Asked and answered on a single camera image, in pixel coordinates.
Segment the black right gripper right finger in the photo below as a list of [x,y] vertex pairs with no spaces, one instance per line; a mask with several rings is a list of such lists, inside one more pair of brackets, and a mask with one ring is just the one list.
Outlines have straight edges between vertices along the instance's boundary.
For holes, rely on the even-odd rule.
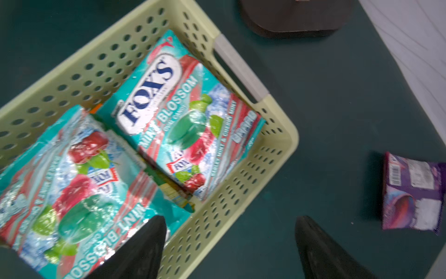
[[311,217],[299,216],[295,240],[307,279],[375,279]]

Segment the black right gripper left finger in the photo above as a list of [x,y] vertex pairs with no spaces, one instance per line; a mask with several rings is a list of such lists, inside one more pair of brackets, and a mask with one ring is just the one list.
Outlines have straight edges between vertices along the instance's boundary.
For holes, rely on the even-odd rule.
[[155,216],[143,225],[89,279],[156,279],[165,245],[165,218]]

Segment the green Fox's Spring Tea bag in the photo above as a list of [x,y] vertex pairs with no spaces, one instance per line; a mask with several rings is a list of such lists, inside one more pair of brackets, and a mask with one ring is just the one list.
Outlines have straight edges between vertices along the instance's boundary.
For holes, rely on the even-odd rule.
[[187,194],[172,179],[152,166],[148,166],[145,169],[145,173],[152,177],[167,199],[175,203],[178,207],[185,209],[189,213],[195,212],[195,204],[190,201],[190,195]]

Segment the purple candy bag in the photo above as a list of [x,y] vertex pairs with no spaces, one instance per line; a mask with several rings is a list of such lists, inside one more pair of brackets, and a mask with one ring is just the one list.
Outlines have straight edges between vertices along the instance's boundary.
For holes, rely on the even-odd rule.
[[440,233],[446,204],[446,164],[386,152],[383,165],[382,229]]

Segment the teal Fox's Mint Blossom bag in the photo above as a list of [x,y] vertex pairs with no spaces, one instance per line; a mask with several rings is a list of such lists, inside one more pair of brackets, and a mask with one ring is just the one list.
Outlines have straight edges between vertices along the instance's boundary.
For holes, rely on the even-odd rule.
[[96,115],[201,201],[247,157],[265,123],[171,30]]

